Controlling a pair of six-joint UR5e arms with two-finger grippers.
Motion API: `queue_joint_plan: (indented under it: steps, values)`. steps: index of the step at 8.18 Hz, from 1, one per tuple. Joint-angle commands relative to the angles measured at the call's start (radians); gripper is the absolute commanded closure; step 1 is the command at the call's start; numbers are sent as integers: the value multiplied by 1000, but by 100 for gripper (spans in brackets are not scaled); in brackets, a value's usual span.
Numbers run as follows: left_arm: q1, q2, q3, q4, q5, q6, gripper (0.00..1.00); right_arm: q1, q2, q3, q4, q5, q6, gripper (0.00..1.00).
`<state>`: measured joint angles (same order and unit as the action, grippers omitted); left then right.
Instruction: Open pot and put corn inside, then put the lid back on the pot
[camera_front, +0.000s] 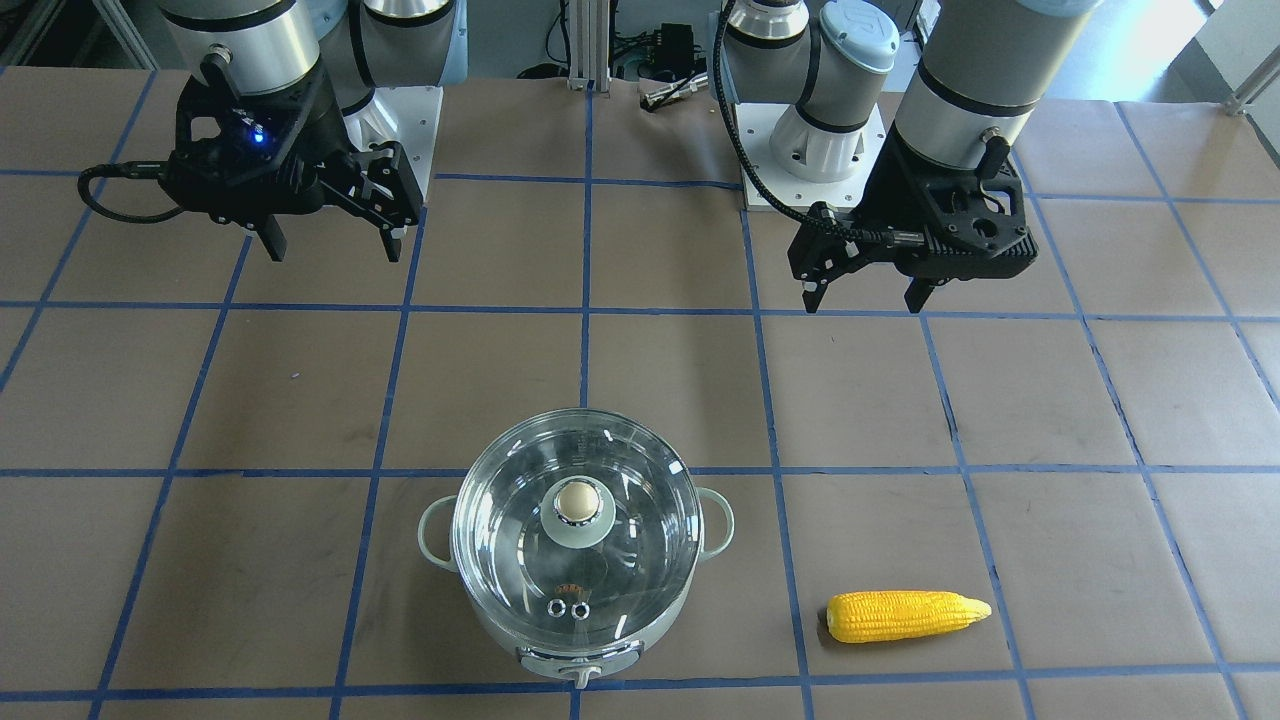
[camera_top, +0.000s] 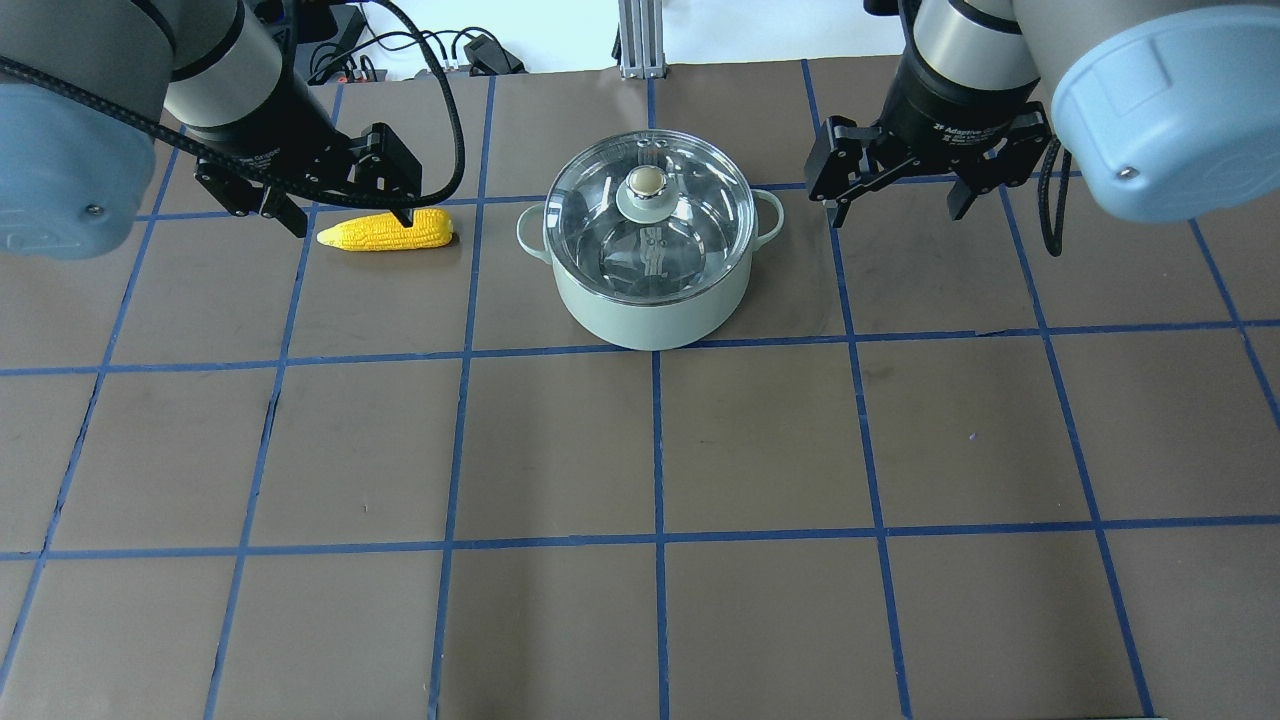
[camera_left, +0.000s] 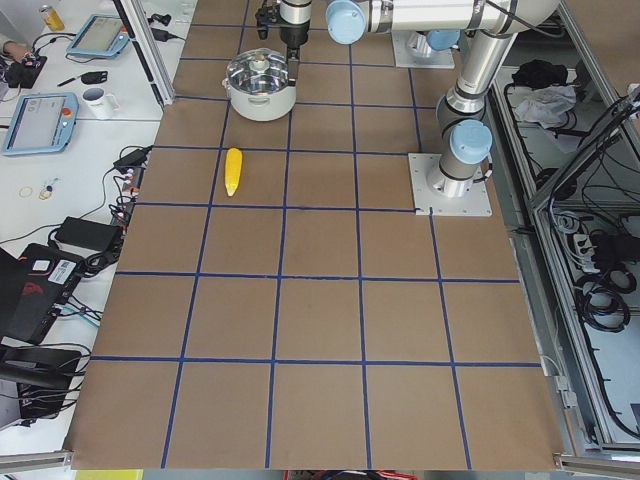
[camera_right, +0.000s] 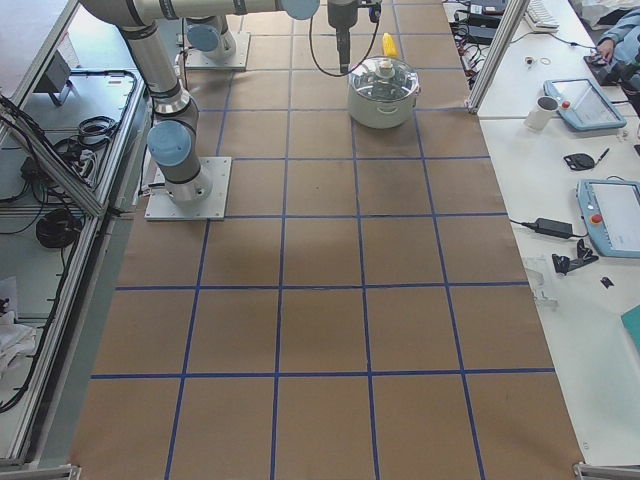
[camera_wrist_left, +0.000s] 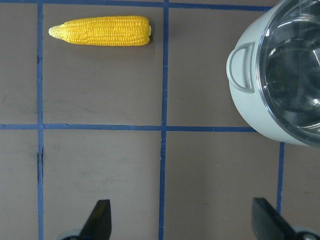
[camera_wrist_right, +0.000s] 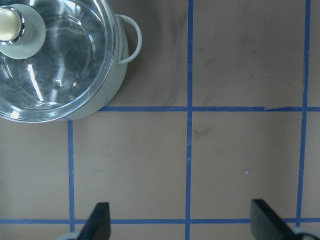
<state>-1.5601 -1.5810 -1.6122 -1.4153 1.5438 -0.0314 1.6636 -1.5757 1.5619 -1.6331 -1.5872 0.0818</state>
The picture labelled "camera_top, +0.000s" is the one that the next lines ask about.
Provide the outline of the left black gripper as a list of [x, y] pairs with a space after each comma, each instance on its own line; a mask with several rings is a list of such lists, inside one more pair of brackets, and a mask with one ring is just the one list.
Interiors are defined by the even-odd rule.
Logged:
[[[256, 170], [283, 178], [306, 199], [333, 200], [349, 169], [356, 193], [411, 199], [421, 192], [422, 167], [387, 123], [347, 138], [303, 85], [187, 85], [189, 136]], [[308, 217], [284, 191], [256, 186], [234, 172], [197, 160], [195, 179], [234, 217], [274, 219], [294, 237]]]

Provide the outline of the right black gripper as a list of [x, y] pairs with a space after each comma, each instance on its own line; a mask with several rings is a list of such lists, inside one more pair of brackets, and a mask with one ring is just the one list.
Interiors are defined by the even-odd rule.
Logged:
[[854, 200], [906, 177], [918, 160], [918, 170], [951, 165], [956, 179], [947, 210], [952, 220], [963, 219], [978, 197], [1025, 183], [1042, 164], [1053, 135], [1044, 105], [1028, 102], [1039, 81], [973, 88], [906, 49], [878, 126], [846, 117], [822, 122], [805, 160], [808, 197], [823, 206], [828, 227], [840, 228]]

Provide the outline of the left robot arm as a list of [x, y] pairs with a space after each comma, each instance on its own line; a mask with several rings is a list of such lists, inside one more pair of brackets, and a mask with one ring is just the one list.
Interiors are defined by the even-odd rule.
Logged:
[[385, 124], [340, 132], [247, 1], [3, 4], [3, 251], [59, 260], [118, 249], [157, 146], [196, 160], [225, 211], [307, 232], [301, 199], [389, 211], [422, 191]]

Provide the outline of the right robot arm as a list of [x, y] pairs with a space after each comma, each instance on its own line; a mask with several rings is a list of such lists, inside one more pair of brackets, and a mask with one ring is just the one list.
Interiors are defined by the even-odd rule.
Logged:
[[879, 119], [831, 117], [804, 172], [832, 227], [908, 177], [954, 173], [952, 218], [1025, 181], [1051, 140], [1094, 201], [1181, 222], [1277, 188], [1275, 1], [868, 1], [905, 45]]

